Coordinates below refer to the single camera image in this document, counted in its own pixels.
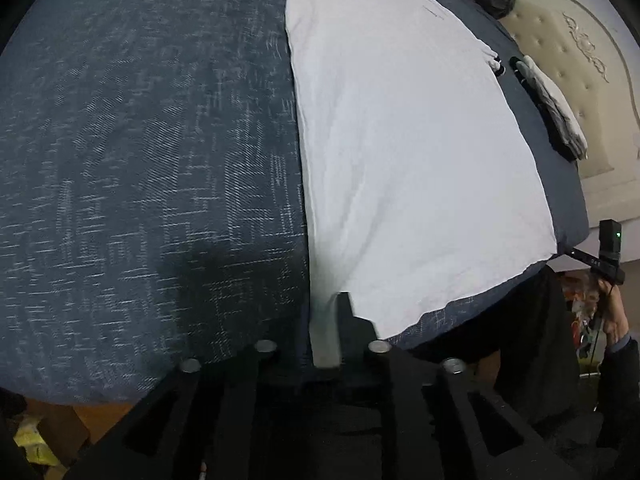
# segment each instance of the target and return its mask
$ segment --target white shirt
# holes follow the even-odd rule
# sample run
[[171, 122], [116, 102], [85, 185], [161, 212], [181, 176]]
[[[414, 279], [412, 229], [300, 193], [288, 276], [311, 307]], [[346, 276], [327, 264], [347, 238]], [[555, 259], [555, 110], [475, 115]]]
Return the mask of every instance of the white shirt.
[[286, 27], [316, 365], [337, 364], [316, 352], [337, 343], [337, 292], [385, 338], [556, 252], [496, 53], [453, 13], [435, 0], [287, 0]]

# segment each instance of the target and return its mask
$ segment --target mattress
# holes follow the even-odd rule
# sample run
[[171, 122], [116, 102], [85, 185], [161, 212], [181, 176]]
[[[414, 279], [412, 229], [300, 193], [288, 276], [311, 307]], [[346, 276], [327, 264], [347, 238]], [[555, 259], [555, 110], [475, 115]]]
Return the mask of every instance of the mattress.
[[[438, 0], [502, 59], [470, 0]], [[285, 0], [38, 0], [0, 56], [0, 386], [139, 399], [308, 303]], [[560, 246], [587, 233], [574, 165], [513, 73], [502, 86]], [[414, 346], [535, 272], [423, 316]]]

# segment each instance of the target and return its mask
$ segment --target tufted headboard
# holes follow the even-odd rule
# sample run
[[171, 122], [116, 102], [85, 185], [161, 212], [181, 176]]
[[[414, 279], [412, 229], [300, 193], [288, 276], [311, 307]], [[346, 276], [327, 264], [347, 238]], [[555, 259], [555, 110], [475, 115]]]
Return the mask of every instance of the tufted headboard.
[[640, 117], [627, 60], [578, 0], [516, 0], [502, 24], [560, 87], [589, 143], [578, 163], [590, 224], [640, 216]]

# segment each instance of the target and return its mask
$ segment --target silver screw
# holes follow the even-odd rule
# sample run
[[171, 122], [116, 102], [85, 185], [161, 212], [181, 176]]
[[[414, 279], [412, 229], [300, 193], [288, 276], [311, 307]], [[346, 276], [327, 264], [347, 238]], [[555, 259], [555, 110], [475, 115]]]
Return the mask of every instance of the silver screw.
[[459, 374], [466, 370], [465, 362], [462, 359], [445, 359], [442, 362], [442, 367], [450, 374]]
[[260, 354], [270, 354], [271, 352], [275, 352], [278, 348], [278, 345], [271, 339], [260, 339], [254, 345], [255, 351]]
[[185, 359], [180, 363], [180, 370], [186, 374], [193, 374], [195, 372], [200, 371], [202, 366], [200, 365], [200, 361], [197, 359]]
[[391, 350], [391, 345], [386, 341], [376, 339], [369, 343], [368, 348], [369, 351], [373, 352], [374, 354], [386, 354], [387, 352], [389, 352], [389, 350]]

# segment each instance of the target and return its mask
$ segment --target blue cuff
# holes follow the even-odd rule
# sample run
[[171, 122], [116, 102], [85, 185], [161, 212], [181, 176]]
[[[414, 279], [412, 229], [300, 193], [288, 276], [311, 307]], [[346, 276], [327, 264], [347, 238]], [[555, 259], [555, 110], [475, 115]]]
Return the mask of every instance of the blue cuff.
[[607, 347], [607, 352], [610, 354], [615, 354], [616, 352], [622, 350], [631, 340], [631, 334], [627, 332], [620, 339], [618, 339], [617, 343], [613, 343], [613, 345]]

